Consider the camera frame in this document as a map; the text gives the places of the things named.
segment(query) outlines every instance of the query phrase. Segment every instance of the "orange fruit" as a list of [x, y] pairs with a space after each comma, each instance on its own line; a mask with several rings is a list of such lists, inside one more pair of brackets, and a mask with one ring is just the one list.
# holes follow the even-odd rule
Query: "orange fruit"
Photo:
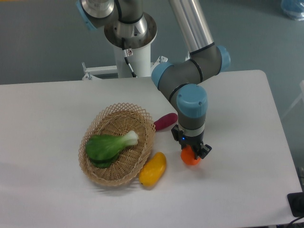
[[195, 160], [195, 154], [191, 147], [187, 145], [184, 147], [184, 149], [181, 150], [181, 159], [186, 165], [196, 165], [200, 162], [201, 158], [198, 157], [197, 160]]

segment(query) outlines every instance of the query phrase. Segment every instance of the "wicker basket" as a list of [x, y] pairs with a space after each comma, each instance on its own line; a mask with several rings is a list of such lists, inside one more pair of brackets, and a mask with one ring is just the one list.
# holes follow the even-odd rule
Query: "wicker basket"
[[[138, 144], [124, 149], [110, 167], [101, 169], [90, 162], [85, 145], [92, 135], [124, 135], [131, 130], [138, 134]], [[79, 149], [80, 167], [95, 183], [105, 186], [126, 184], [139, 173], [147, 161], [154, 136], [154, 122], [145, 109], [129, 103], [114, 104], [100, 112], [87, 129]]]

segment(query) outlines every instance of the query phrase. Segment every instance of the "black cable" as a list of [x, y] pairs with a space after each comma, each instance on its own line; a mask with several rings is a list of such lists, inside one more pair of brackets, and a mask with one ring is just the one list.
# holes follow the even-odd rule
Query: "black cable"
[[[124, 46], [124, 43], [125, 43], [125, 39], [122, 38], [122, 50], [125, 50], [125, 46]], [[124, 60], [125, 60], [125, 63], [129, 66], [129, 69], [131, 71], [131, 74], [132, 74], [132, 77], [137, 77], [137, 75], [134, 73], [132, 67], [131, 67], [131, 64], [129, 63], [128, 61], [128, 57], [124, 57]]]
[[292, 224], [293, 224], [294, 222], [296, 222], [297, 220], [303, 219], [303, 218], [304, 218], [304, 216], [298, 217], [298, 218], [296, 218], [295, 220], [292, 220], [292, 221], [287, 225], [286, 228], [291, 228], [291, 227], [292, 227]]
[[118, 0], [114, 0], [116, 7], [117, 7], [117, 11], [118, 11], [118, 20], [121, 20], [122, 18], [122, 8], [120, 7], [119, 1]]

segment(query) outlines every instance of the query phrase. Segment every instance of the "toy fruit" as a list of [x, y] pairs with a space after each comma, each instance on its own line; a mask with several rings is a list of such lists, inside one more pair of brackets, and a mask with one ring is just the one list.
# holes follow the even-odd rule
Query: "toy fruit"
[[184, 147], [184, 149], [181, 150], [181, 159], [183, 160], [183, 162], [186, 165], [196, 165], [200, 162], [201, 158], [198, 157], [197, 160], [195, 160], [195, 154], [193, 152], [193, 150], [191, 149], [191, 147], [189, 145], [187, 145], [186, 147]]
[[166, 156], [157, 152], [139, 173], [139, 182], [145, 187], [151, 187], [160, 179], [167, 166]]

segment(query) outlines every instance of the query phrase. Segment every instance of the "blue joint cap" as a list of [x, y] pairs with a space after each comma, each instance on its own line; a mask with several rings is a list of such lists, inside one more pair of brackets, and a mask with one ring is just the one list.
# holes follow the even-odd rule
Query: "blue joint cap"
[[186, 117], [200, 118], [208, 108], [205, 89], [196, 84], [184, 85], [177, 94], [177, 107]]
[[82, 17], [82, 19], [84, 20], [85, 22], [85, 25], [87, 27], [88, 30], [90, 31], [93, 31], [93, 30], [97, 30], [97, 28], [95, 28], [95, 26], [90, 22], [90, 20], [87, 18], [86, 16], [86, 13], [84, 12], [84, 10], [82, 9], [81, 5], [80, 5], [80, 2], [77, 1], [76, 2], [76, 6], [77, 6], [77, 9]]
[[157, 87], [158, 89], [158, 84], [160, 82], [160, 79], [162, 77], [162, 74], [165, 72], [165, 70], [172, 66], [173, 64], [172, 63], [169, 63], [169, 62], [164, 62], [164, 63], [160, 63], [159, 65], [157, 65], [154, 70], [152, 71], [152, 74], [151, 74], [151, 78], [152, 78], [152, 81], [154, 82], [154, 85]]
[[230, 54], [224, 46], [218, 46], [218, 49], [222, 55], [222, 66], [220, 68], [220, 72], [223, 72], [230, 66]]

